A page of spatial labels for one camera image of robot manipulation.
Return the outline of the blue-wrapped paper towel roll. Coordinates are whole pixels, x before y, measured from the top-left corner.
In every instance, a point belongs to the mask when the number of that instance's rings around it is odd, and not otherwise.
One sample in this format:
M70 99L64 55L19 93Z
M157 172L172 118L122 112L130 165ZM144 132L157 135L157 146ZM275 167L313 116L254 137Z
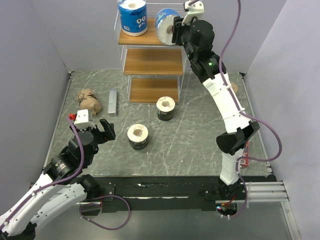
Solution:
M156 36L164 45L174 45L172 43L172 38L175 17L180 17L180 14L171 8L164 8L160 10L155 17Z

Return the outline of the black-wrapped paper roll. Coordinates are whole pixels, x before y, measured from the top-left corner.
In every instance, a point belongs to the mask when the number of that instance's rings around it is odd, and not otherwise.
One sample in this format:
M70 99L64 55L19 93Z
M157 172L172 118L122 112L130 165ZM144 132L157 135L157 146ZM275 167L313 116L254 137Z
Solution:
M129 127L127 138L134 150L143 150L149 143L149 131L143 124L134 124Z
M156 103L157 117L161 121L170 121L174 116L176 103L169 96L160 97Z

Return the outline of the blue cartoon paper towel roll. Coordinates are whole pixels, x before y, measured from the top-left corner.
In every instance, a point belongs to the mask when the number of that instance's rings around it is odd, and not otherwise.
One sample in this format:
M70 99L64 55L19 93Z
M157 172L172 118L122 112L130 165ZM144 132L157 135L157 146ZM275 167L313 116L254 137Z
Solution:
M131 37L143 35L148 30L147 2L145 0L118 0L122 31Z

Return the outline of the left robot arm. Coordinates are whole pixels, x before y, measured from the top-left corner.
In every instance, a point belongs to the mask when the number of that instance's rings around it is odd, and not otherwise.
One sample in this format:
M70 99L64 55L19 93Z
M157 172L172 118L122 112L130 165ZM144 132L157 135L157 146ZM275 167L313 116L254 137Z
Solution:
M116 138L113 123L99 122L103 131L91 121L83 128L70 123L74 137L51 159L28 192L1 215L2 240L33 240L38 228L73 204L98 197L99 183L83 170L92 164L99 145Z

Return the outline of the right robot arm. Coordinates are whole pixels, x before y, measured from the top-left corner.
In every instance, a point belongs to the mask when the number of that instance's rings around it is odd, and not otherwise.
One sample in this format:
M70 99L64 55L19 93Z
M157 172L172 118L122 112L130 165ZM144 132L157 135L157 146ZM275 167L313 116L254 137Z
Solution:
M229 80L226 67L213 50L213 26L197 17L184 25L183 18L173 19L172 43L182 46L193 73L213 98L225 125L225 132L216 137L222 152L222 168L218 180L218 193L230 199L241 193L239 170L247 142L259 130L256 121L242 115L241 107Z

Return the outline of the silver Protefix box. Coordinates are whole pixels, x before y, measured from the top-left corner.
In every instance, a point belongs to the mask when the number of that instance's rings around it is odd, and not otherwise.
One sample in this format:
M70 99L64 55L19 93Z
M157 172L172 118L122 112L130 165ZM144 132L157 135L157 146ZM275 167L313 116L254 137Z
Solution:
M118 115L118 89L113 88L109 91L108 115L116 117Z

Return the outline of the brown paper roll with drawing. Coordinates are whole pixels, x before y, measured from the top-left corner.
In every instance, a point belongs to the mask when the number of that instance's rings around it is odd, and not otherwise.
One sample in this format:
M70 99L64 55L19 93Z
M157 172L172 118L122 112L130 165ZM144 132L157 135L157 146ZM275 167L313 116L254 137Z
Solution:
M96 116L102 109L101 103L97 99L95 93L90 88L77 92L76 99L81 110L90 110L93 116Z

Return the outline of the brown paper roll with label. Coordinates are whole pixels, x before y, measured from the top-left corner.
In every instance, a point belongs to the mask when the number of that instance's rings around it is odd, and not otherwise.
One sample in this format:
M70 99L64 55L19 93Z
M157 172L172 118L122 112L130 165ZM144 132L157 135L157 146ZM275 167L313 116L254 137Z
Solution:
M238 92L238 85L232 81L230 83L231 83L231 86L232 86L234 93L236 94Z

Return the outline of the red and silver box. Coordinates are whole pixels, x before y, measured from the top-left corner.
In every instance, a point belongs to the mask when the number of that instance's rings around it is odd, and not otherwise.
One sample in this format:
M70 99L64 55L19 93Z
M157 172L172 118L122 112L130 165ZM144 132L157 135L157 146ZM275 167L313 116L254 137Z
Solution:
M249 163L250 163L249 156L250 156L250 142L248 141L243 149L242 159L240 160L240 166L242 168L246 168L249 166Z

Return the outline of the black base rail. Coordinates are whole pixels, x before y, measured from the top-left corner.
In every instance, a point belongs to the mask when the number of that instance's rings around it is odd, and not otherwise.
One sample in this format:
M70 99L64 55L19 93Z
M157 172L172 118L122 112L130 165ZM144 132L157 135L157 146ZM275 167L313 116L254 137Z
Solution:
M229 207L234 216L238 203L272 202L284 197L284 187L274 176L246 176L227 186L218 176L100 176L89 174L64 185L42 207L42 217L58 216L75 204L85 216L117 211L193 210L216 211Z

